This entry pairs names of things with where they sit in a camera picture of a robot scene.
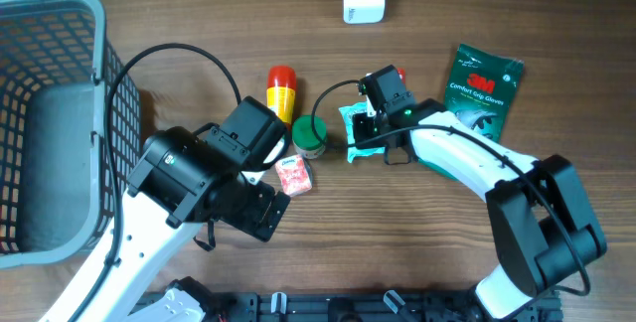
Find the teal tissue packet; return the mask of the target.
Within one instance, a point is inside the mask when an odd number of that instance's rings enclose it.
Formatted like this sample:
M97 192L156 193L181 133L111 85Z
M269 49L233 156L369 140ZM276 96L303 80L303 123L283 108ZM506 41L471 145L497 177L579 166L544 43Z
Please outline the teal tissue packet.
M351 144L354 142L354 129L353 129L354 115L362 113L364 117L373 117L376 114L376 112L373 110L371 104L368 101L357 102L349 106L342 106L339 108L339 111L344 120L348 144ZM347 161L349 163L352 163L355 158L370 157L377 154L383 154L384 152L385 152L384 147L367 148L367 149L351 147L347 149Z

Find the red white small box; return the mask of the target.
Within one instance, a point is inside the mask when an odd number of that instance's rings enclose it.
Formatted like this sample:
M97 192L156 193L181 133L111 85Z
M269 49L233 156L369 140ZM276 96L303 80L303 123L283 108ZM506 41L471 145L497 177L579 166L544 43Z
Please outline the red white small box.
M274 167L287 196L298 196L312 189L310 170L302 156L293 155L280 159Z

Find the red coffee stick sachet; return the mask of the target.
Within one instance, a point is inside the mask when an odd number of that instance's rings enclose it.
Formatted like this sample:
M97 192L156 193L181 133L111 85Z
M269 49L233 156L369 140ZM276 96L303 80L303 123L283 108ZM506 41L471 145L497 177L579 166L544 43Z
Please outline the red coffee stick sachet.
M400 77L401 82L405 85L405 71L402 68L397 68L398 75Z

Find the green lid jar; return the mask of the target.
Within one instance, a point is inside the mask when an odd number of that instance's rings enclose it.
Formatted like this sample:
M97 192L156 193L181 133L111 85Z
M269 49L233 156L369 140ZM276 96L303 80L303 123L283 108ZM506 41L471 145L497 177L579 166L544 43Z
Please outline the green lid jar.
M311 116L303 115L297 118L292 125L292 140L296 152L305 159L316 159L326 149L327 127L324 120L314 117L314 125L311 125Z

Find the green snack bag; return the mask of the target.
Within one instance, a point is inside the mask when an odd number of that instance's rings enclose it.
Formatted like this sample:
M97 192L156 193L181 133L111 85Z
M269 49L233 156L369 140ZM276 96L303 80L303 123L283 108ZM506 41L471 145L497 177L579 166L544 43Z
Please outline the green snack bag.
M448 76L443 105L465 126L498 143L523 71L521 60L461 44Z

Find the red yellow sauce bottle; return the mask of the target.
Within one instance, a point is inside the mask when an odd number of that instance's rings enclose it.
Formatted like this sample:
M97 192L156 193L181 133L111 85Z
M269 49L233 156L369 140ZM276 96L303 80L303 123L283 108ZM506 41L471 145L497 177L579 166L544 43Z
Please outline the red yellow sauce bottle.
M289 66L274 66L269 70L266 105L288 127L292 125L297 91L296 72Z

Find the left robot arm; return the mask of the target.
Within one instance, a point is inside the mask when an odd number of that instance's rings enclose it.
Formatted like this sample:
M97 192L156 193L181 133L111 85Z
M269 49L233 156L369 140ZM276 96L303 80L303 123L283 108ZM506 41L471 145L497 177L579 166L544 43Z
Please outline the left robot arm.
M216 221L269 241L290 199L249 175L289 142L286 125L251 96L204 139L181 126L150 136L120 211L44 320L124 320L168 260Z

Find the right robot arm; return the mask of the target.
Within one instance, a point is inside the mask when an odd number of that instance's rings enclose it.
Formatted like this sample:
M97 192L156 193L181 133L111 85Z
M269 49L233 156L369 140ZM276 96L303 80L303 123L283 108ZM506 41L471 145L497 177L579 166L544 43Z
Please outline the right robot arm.
M354 147L401 148L485 202L499 261L474 288L485 317L512 319L549 293L565 292L562 281L573 274L583 283L576 293L590 292L586 267L606 254L607 241L568 160L540 160L483 137L440 102L417 101L393 66L357 87L375 114L353 120Z

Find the grey plastic mesh basket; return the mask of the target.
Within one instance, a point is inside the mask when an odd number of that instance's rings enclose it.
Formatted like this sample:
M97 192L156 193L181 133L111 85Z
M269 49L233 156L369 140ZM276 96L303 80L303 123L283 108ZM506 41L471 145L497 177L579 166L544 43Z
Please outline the grey plastic mesh basket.
M1 0L1 265L91 250L140 156L140 97L99 0Z

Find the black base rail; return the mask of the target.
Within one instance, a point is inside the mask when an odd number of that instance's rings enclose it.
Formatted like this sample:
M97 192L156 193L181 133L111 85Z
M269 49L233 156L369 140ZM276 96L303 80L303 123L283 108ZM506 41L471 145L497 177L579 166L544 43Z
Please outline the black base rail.
M148 293L133 321L492 321L469 291L381 294Z

